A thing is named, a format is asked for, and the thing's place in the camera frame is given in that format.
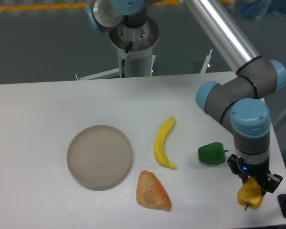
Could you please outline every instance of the gray floor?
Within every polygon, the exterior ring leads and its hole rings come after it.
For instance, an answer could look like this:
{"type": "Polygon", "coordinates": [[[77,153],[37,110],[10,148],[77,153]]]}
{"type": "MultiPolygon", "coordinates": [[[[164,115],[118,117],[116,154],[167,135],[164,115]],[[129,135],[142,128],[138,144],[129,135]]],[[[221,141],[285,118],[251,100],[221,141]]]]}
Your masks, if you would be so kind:
{"type": "MultiPolygon", "coordinates": [[[[185,5],[152,6],[149,16],[160,28],[156,75],[198,73],[211,48],[211,71],[230,71],[185,5]]],[[[254,22],[232,16],[265,59],[286,67],[286,21],[271,13],[254,22]]],[[[75,80],[117,66],[108,34],[94,34],[84,9],[0,12],[0,84],[75,80]]],[[[276,120],[286,86],[266,103],[276,120]]],[[[286,123],[276,136],[286,164],[286,123]]]]}

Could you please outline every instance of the bread slice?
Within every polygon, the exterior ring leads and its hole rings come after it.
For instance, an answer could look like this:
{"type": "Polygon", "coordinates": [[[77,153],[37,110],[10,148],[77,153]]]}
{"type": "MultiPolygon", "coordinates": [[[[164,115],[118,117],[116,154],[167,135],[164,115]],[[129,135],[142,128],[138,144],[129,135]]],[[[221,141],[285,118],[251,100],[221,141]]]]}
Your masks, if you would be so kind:
{"type": "Polygon", "coordinates": [[[137,201],[146,208],[170,211],[171,200],[158,178],[149,171],[142,171],[137,185],[137,201]]]}

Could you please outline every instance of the robotic arm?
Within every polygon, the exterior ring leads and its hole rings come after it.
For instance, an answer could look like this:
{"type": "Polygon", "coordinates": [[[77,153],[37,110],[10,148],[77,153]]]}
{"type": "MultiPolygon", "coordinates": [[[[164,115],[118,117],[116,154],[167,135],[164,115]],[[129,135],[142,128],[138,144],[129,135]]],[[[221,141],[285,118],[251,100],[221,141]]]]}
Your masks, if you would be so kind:
{"type": "Polygon", "coordinates": [[[187,6],[237,78],[220,85],[207,82],[196,94],[199,107],[234,136],[236,155],[228,164],[246,182],[254,177],[262,195],[273,193],[282,177],[269,170],[269,110],[259,99],[286,83],[286,70],[266,61],[223,6],[213,0],[186,0],[187,6]]]}
{"type": "MultiPolygon", "coordinates": [[[[150,76],[152,48],[159,29],[147,7],[159,0],[97,0],[86,8],[94,29],[110,30],[118,52],[120,77],[150,76]]],[[[286,83],[286,70],[266,61],[215,0],[185,0],[189,10],[237,77],[226,84],[207,82],[196,95],[199,107],[233,136],[236,155],[228,164],[246,182],[254,177],[262,195],[273,193],[282,177],[269,170],[269,110],[259,99],[286,83]]]]}

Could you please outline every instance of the pepper stem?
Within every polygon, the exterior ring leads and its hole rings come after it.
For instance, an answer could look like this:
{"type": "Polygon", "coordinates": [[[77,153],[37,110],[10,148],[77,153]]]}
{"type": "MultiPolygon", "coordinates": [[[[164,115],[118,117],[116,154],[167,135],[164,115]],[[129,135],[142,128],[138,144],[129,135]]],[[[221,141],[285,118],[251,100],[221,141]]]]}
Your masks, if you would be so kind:
{"type": "Polygon", "coordinates": [[[246,204],[245,211],[247,211],[248,207],[251,206],[251,204],[249,204],[247,202],[245,204],[246,204]]]}

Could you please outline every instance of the blue joint cap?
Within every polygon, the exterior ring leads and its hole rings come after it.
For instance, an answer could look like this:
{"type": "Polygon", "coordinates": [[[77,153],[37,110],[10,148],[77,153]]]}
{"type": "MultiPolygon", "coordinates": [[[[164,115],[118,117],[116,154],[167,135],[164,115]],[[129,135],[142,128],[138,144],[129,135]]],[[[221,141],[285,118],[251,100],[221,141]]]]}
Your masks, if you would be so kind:
{"type": "Polygon", "coordinates": [[[276,70],[276,88],[275,91],[282,88],[286,84],[286,68],[283,64],[276,60],[268,61],[272,63],[276,70]]]}
{"type": "Polygon", "coordinates": [[[252,98],[239,100],[232,106],[230,121],[236,132],[249,138],[266,135],[271,126],[267,105],[252,98]]]}
{"type": "Polygon", "coordinates": [[[144,5],[144,0],[110,0],[110,2],[122,15],[137,13],[144,5]]]}
{"type": "Polygon", "coordinates": [[[89,22],[90,22],[91,26],[94,29],[94,32],[95,33],[102,33],[101,30],[99,29],[95,19],[94,19],[94,16],[92,15],[92,12],[91,12],[91,9],[90,9],[90,5],[87,5],[85,7],[85,10],[86,10],[86,13],[88,15],[89,22]]]}
{"type": "Polygon", "coordinates": [[[210,91],[217,84],[219,84],[219,83],[217,83],[215,81],[206,82],[197,91],[196,103],[204,112],[205,112],[206,99],[208,98],[210,91]]]}

